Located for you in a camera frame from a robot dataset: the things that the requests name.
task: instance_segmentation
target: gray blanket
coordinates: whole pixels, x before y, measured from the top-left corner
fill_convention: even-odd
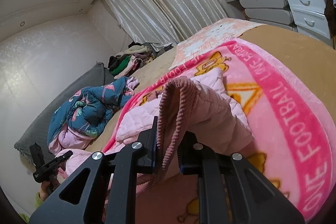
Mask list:
[[[51,118],[56,109],[61,104],[73,96],[78,90],[86,86],[101,86],[108,83],[112,83],[114,77],[108,70],[104,69],[103,63],[97,63],[91,70],[79,77],[75,82],[68,86],[60,95],[58,95],[33,121],[28,127],[23,136],[15,143],[16,148],[20,153],[33,164],[33,160],[30,154],[29,147],[37,143],[42,148],[45,162],[48,162],[55,158],[55,156],[49,152],[47,145],[48,128]]]

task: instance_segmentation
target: curtain fold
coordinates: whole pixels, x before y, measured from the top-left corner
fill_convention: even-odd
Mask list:
[[[105,0],[135,42],[155,50],[227,17],[217,0]]]

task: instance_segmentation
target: blue blanket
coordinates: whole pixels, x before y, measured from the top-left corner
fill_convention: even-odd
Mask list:
[[[131,98],[124,95],[127,77],[109,85],[87,87],[76,92],[54,113],[48,131],[48,145],[67,124],[78,133],[97,138],[115,112]]]

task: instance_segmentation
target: drawer handle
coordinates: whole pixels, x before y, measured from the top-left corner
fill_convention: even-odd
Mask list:
[[[303,5],[309,6],[310,5],[310,0],[299,0]]]
[[[309,21],[306,18],[304,20],[305,20],[305,22],[307,23],[308,26],[310,26],[310,27],[314,27],[315,26],[315,21],[313,21],[313,20]]]

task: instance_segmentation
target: silver screw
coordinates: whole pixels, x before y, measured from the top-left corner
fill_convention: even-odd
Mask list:
[[[195,150],[202,150],[202,149],[203,149],[203,145],[202,145],[201,143],[195,143],[195,144],[193,145],[193,148],[194,148]]]
[[[101,159],[102,156],[103,156],[103,153],[101,153],[101,152],[95,152],[95,153],[92,154],[92,158],[94,160],[99,160],[99,159]]]
[[[242,156],[241,154],[239,154],[239,153],[234,153],[234,154],[232,155],[232,158],[233,158],[234,160],[241,160],[241,159],[243,158],[243,156]]]
[[[142,143],[140,143],[140,142],[134,142],[134,143],[132,143],[132,148],[133,149],[139,149],[141,147],[142,147]]]

